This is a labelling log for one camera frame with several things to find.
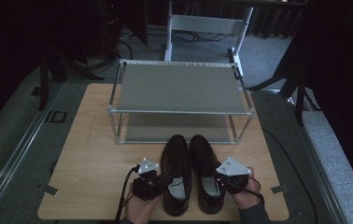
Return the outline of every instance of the wire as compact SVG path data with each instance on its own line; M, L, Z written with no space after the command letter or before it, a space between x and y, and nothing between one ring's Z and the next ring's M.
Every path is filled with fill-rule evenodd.
M174 39L178 39L179 41L186 42L186 43L196 43L196 42L206 42L206 41L221 41L227 37L227 35L224 35L224 37L217 39L219 36L222 34L215 35L214 37L211 38L202 38L200 35L197 33L191 32L191 31L175 31L177 35L172 35ZM191 35L191 39L187 39L178 35Z
M124 201L123 207L124 205L126 205L128 203L128 201L130 201L133 197L135 196L135 194L133 194L130 198L128 198L126 201Z
M120 223L121 210L123 209L123 206L124 206L124 193L126 191L128 179L130 178L131 173L132 172L137 172L138 169L139 169L139 165L136 165L134 168L132 168L129 171L129 173L127 174L126 178L124 179L123 189L121 191L121 196L120 196L120 201L119 201L118 213L116 214L116 217L115 217L115 223L117 223L117 224Z
M87 79L86 77L82 77L81 74L79 72L75 72L75 70L69 66L68 64L64 64L64 66L66 68L69 68L70 70L65 71L66 74L68 75L68 78L72 78L72 79ZM93 65L89 65L89 66L84 66L83 68L90 71L92 74L99 74L104 72L105 70L107 70L109 67L117 67L116 65L114 65L112 63L112 61L110 60L106 60L105 62L102 63L98 63L98 64L93 64Z
M242 191L245 191L246 193L250 193L250 194L253 194L255 195L256 197L258 197L260 200L261 200L261 203L264 204L264 197L262 194L259 194L257 192L254 192L250 189L242 189Z
M185 10L185 12L183 13L183 15L187 15L188 11L193 7L193 9L191 10L191 15L193 15L194 13L194 9L196 8L196 3L191 3L191 5Z
M126 42L124 42L123 40L119 40L119 42L128 47L128 49L130 50L130 55L131 55L131 60L132 60L134 58L134 56L133 56L133 49L131 48L131 46L129 44L127 44Z
M259 185L259 189L261 189L261 183L259 183L259 181L257 180L257 179L255 179L255 178L253 178L253 177L248 177L249 179L251 179L251 180L253 180L253 181L255 181L256 183L258 183L258 185Z
M129 34L127 34L127 35L123 35L122 37L119 38L119 40L125 39L125 38L129 37L130 35L134 35L134 33L129 33Z
M72 17L74 18L75 27L78 28L78 22L77 22L77 20L76 20L75 11L74 11L74 9L72 8L72 1L71 1L71 0L69 0L69 7L70 7L71 12L72 12ZM81 36L80 36L80 32L78 32L78 39L79 39L80 43L83 42L83 41L82 41L82 38L81 38Z
M170 184L169 186L178 186L178 185L181 185L181 184L183 184L183 181L181 181L181 182L179 182L177 184Z
M307 91L304 91L304 96L307 98L308 103L311 105L311 107L314 108L314 110L322 111L316 104L314 104L313 100L311 99L310 95L308 95Z
M310 193L308 192L308 189L307 187L305 186L303 180L302 180L302 177L300 176L295 164L293 163L292 159L290 158L289 154L287 153L287 150L282 146L282 144L278 141L278 139L272 134L270 133L269 131L267 131L266 129L262 128L263 131L267 134L269 134L277 143L278 145L281 147L282 151L284 152L284 154L286 155L286 157L288 158L290 164L292 165L292 168L293 170L295 171L296 175L298 176L300 182L302 183L302 186L304 188L304 191L308 197L308 199L310 200L310 203L311 203L311 206L313 207L313 212L314 212L314 220L315 220L315 223L317 224L318 223L318 212L317 212L317 208L315 207L314 205L314 200L313 198L311 197Z
M103 25L104 25L104 29L103 29L103 43L102 43L102 47L101 47L101 50L100 52L98 53L98 58L100 57L100 55L104 52L104 49L105 49L105 43L106 43L106 20L104 18L104 9L102 7L102 2L101 0L99 0L99 4L100 6L100 14L101 14L101 19L102 19L102 22L103 22Z

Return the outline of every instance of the metal frame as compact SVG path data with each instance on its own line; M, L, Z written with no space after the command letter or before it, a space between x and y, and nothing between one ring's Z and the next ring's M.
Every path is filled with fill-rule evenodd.
M113 130L113 133L114 133L114 136L115 136L115 142L118 143L118 144L124 144L124 143L164 143L163 141L125 141L124 139L121 139L121 130L123 129L123 122L124 122L124 117L125 117L125 113L134 113L136 111L129 111L129 110L118 110L117 107L115 107L115 102L114 102L114 99L115 99L115 96L116 96L116 89L117 87L119 86L119 80L121 77L124 76L124 70L125 70L125 67L127 66L128 63L140 63L141 61L132 61L132 60L120 60L120 65L119 65L119 70L118 70L118 73L116 75L116 78L115 78L115 82L114 82L114 86L113 86L113 90L112 90L112 95L110 96L110 102L109 102L109 106L108 106L108 114L109 114L109 118L110 118L110 121L111 121L111 125L112 125L112 130ZM142 61L142 63L145 63L145 64L156 64L156 63L164 63L164 62L147 62L147 61ZM240 70L239 70L239 67L238 67L238 64L236 63L230 63L230 66L232 68L232 70L234 71L234 77L236 80L239 80L240 83L241 83L241 86L242 86L242 89L240 91L243 91L244 92L244 95L246 97L246 101L247 101L247 107L248 107L248 112L247 113L241 113L241 114L220 114L220 115L223 115L223 116L227 116L229 117L229 121L230 121L230 125L231 125L231 129L232 129L232 133L233 133L233 138L234 140L233 141L230 141L230 142L214 142L214 141L211 141L210 143L212 144L237 144L248 124L251 122L255 112L254 112L254 109L253 109L253 106L252 106L252 103L250 102L250 98L248 97L248 93L247 93L247 89L245 87L245 83L244 83L244 80L243 80L243 77L242 75L240 74ZM163 111L145 111L145 112L142 112L142 113L165 113ZM176 111L176 112L171 112L171 113L176 113L176 114L206 114L206 113L194 113L194 112L183 112L183 111ZM120 114L120 117L119 117L119 124L117 125L117 122L116 122L116 118L114 117L114 114ZM236 128L235 128L235 125L234 125L234 121L233 121L233 116L244 116L244 117L247 117L247 122L242 125L242 128L241 128L241 132L238 133Z
M13 153L7 160L6 164L3 166L2 170L0 171L0 199L5 192L8 183L13 178L14 174L16 173L17 169L20 166L20 163L25 157L25 154L28 152L29 147L31 146L32 142L34 141L37 132L39 131L40 127L43 124L43 121L46 119L52 104L57 97L57 94L60 92L63 83L55 83L53 87L48 103L44 106L42 111L39 111L34 120L32 121L30 127L22 137L21 141L14 149Z
M241 69L240 57L238 56L241 46L246 36L249 20L252 15L253 7L249 8L248 14L242 20L230 20L220 18L207 18L197 16L173 15L173 3L168 3L168 21L167 21L167 44L165 47L164 60L171 61L173 43L173 30L195 31L203 33L215 33L223 35L237 35L237 43L232 48L233 62L238 64L240 74L243 76Z

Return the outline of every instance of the black stand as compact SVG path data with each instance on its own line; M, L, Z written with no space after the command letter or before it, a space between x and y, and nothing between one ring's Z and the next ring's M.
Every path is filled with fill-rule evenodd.
M298 88L298 95L296 100L296 109L295 109L295 118L299 122L300 125L303 125L303 108L304 108L304 96L305 85L307 83L309 66L307 63L306 57L302 57L296 64L294 64L290 69L285 72L277 73L273 77L263 81L262 83L247 88L249 91L259 91L277 81L286 78L287 81L284 83L280 90L280 94L283 97L289 98L293 94L293 92Z
M37 47L40 52L40 87L36 88L36 94L40 95L40 106L39 110L43 110L49 99L49 73L55 81L65 82L67 75L64 71L63 63L68 64L73 69L80 72L83 76L93 80L104 80L103 77L98 77L91 72L87 71L84 67L71 61L64 56L60 51L53 47L51 40L45 30L44 22L37 16L38 10L35 8L35 4L27 4L25 11L29 15L31 22L34 26L33 38L36 40Z

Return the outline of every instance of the shelf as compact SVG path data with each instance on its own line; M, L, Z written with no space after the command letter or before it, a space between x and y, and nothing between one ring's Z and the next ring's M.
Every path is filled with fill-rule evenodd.
M176 133L236 143L253 116L235 63L131 60L120 61L108 112L118 143L167 142Z

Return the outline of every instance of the black curtain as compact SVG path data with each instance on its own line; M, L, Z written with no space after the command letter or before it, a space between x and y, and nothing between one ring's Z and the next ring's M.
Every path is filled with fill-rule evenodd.
M301 60L309 68L306 85L353 168L353 0L314 1L275 76Z
M0 0L0 110L39 66L43 40L70 60L83 63L87 56L114 54L105 11L104 0Z

